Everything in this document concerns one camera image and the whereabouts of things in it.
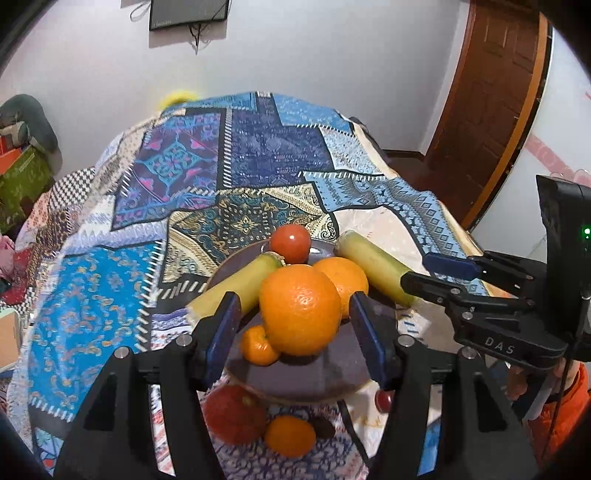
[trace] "red tomato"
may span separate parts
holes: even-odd
[[[302,225],[282,225],[271,235],[269,247],[285,258],[285,263],[306,263],[312,240]]]
[[[386,392],[384,390],[378,390],[374,397],[375,407],[378,409],[378,412],[389,413],[393,398],[393,391]]]

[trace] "yellow object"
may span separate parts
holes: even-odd
[[[178,90],[173,93],[169,93],[166,97],[160,100],[158,104],[159,110],[166,110],[167,108],[180,105],[186,102],[195,102],[199,100],[199,96],[196,93],[189,92],[188,90]]]
[[[407,294],[400,286],[400,278],[411,269],[357,232],[347,230],[341,234],[336,241],[335,255],[358,264],[369,284],[390,300],[404,307],[410,307],[416,301],[416,297]]]
[[[262,281],[283,265],[283,258],[275,252],[265,252],[259,255],[246,267],[242,267],[192,300],[187,307],[193,314],[193,320],[213,315],[223,296],[229,291],[235,292],[240,297],[242,316],[245,316],[258,302]]]

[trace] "pink cloth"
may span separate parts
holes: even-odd
[[[14,243],[7,236],[0,237],[0,277],[12,280]]]

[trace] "wooden door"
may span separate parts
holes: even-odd
[[[476,0],[470,7],[460,62],[426,156],[447,183],[435,193],[464,227],[504,179],[533,107],[541,77],[534,76],[538,16],[507,2]]]

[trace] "plate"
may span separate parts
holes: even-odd
[[[334,247],[328,242],[312,240],[308,264],[334,257]],[[268,241],[252,244],[235,253],[220,265],[211,277],[208,288],[228,278],[265,251],[268,251]],[[394,308],[381,300],[372,300],[376,313],[396,318]],[[293,358],[282,357],[268,367],[252,365],[244,360],[239,347],[244,331],[261,323],[258,308],[243,319],[242,329],[236,335],[226,363],[228,374],[259,397],[284,404],[322,403],[344,398],[370,380],[350,322],[341,324],[336,337],[317,357],[298,359],[298,362],[294,362]]]

